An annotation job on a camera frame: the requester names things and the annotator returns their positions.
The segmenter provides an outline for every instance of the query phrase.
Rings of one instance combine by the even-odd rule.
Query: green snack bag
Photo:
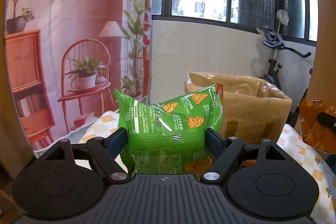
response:
[[[114,94],[120,109],[118,127],[128,132],[121,160],[130,174],[200,175],[210,167],[205,130],[219,130],[223,85],[211,85],[152,106],[119,90]]]

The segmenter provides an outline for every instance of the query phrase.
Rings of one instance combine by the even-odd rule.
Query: white flower pot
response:
[[[82,77],[78,79],[78,86],[81,89],[93,88],[96,85],[96,75]]]

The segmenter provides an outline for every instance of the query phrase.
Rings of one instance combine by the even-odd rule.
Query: tablecloth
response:
[[[117,130],[118,120],[118,113],[113,111],[104,113],[84,134],[80,143],[97,136],[108,137]],[[277,145],[312,175],[319,186],[319,199],[310,217],[318,224],[336,224],[336,176],[330,167],[312,147],[303,143],[301,135],[288,124],[284,126]],[[76,161],[78,165],[90,168],[87,161]],[[116,161],[127,171],[120,156]]]

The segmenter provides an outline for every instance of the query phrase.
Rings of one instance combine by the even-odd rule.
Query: silver screw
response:
[[[122,173],[122,172],[115,172],[111,175],[111,179],[113,180],[125,180],[127,178],[127,174]]]
[[[215,173],[215,172],[207,172],[203,175],[203,177],[206,179],[206,180],[217,180],[219,179],[221,176],[218,174],[218,173]]]

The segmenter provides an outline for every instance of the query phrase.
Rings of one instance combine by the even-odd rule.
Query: chair backrest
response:
[[[83,39],[72,44],[65,52],[62,58],[61,71],[61,93],[64,96],[70,89],[77,86],[78,79],[73,76],[68,77],[66,73],[74,70],[75,60],[83,59],[85,56],[97,58],[105,68],[98,72],[98,77],[103,76],[110,80],[111,57],[107,47],[95,39]]]

